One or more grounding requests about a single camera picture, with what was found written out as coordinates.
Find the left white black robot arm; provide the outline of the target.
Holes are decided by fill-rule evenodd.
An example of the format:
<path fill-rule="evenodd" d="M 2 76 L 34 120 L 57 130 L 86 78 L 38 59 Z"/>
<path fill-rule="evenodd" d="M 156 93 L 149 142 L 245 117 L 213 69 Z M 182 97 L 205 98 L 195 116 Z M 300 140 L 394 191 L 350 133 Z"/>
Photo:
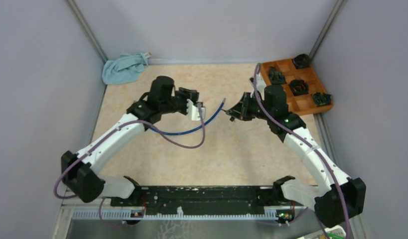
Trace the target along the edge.
<path fill-rule="evenodd" d="M 100 177 L 104 166 L 127 143 L 148 129 L 162 133 L 154 124 L 162 115 L 181 113 L 191 120 L 203 121 L 205 108 L 198 101 L 199 92 L 186 88 L 175 89 L 174 80 L 158 76 L 150 90 L 135 101 L 126 113 L 106 133 L 76 153 L 65 152 L 61 157 L 62 174 L 58 182 L 64 183 L 84 203 L 98 198 L 122 198 L 130 206 L 141 202 L 142 193 L 138 183 L 122 178 Z"/>

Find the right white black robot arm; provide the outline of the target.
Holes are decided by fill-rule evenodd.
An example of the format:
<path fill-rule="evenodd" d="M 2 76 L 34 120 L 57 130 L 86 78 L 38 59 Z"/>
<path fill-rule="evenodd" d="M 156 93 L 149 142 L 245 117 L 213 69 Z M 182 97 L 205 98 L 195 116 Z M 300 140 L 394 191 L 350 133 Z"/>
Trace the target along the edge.
<path fill-rule="evenodd" d="M 312 210 L 327 227 L 348 223 L 363 212 L 366 184 L 341 170 L 314 141 L 305 122 L 291 112 L 287 95 L 280 85 L 269 85 L 264 97 L 245 92 L 225 111 L 230 120 L 265 120 L 272 133 L 300 158 L 316 185 L 305 184 L 293 176 L 274 181 L 273 199 L 279 205 L 295 201 Z"/>

